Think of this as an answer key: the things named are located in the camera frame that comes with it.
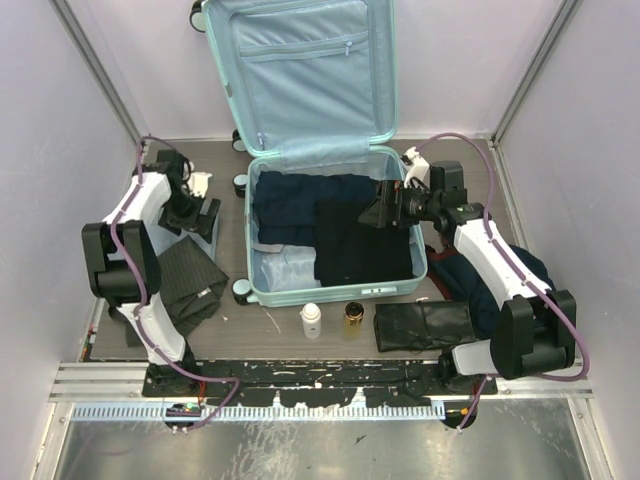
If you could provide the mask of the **light blue jeans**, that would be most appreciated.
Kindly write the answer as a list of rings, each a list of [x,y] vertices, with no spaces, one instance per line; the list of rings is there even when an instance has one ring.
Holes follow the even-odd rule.
[[[216,256],[218,231],[219,225],[218,222],[215,222],[211,233],[211,240],[208,240],[195,232],[182,231],[180,234],[174,234],[160,225],[152,225],[148,228],[148,235],[157,256],[160,256],[175,243],[189,237],[209,256],[211,260],[214,260]]]

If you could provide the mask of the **grey striped garment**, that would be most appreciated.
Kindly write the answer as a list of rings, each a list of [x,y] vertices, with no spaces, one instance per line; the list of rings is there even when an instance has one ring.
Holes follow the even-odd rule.
[[[191,237],[173,244],[158,260],[162,304],[176,331],[187,337],[220,307],[229,277]]]

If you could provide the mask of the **black garment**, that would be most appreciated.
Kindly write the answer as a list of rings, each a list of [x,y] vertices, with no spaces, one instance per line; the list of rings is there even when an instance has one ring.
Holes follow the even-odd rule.
[[[407,229],[378,229],[358,221],[363,203],[325,201],[316,207],[314,277],[323,287],[409,280]]]

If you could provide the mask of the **navy blue sweater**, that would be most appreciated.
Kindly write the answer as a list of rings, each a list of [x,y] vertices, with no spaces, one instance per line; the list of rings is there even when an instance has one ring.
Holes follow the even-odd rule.
[[[377,181],[363,175],[306,175],[266,171],[253,195],[258,240],[266,245],[313,247],[322,202],[370,204]]]

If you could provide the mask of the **amber bottle with gold cap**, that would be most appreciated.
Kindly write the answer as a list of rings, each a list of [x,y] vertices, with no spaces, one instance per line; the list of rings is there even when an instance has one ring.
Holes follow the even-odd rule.
[[[344,335],[349,341],[359,337],[364,318],[364,307],[361,303],[349,302],[344,309]]]

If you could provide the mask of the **black toiletry pouch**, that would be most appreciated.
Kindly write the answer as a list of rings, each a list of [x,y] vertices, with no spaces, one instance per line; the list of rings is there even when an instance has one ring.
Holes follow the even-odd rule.
[[[373,325],[377,349],[381,353],[420,353],[476,341],[465,302],[377,304]]]

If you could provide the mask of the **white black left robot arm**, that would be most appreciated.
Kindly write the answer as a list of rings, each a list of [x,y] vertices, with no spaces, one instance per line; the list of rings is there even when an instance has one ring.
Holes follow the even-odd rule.
[[[208,174],[175,149],[137,163],[123,199],[82,228],[92,293],[126,323],[147,353],[150,390],[203,394],[206,380],[188,335],[220,307],[229,278],[216,264],[220,202]]]

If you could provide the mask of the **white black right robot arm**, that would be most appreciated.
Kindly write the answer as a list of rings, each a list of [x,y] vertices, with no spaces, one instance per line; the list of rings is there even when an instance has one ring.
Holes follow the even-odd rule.
[[[591,361],[576,328],[575,298],[567,290],[552,289],[526,267],[499,233],[488,207],[469,201],[460,163],[413,167],[404,180],[380,181],[359,220],[377,228],[432,223],[474,267],[496,301],[499,315],[490,339],[443,355],[438,379],[444,390],[462,393],[475,375],[556,382],[587,376]]]

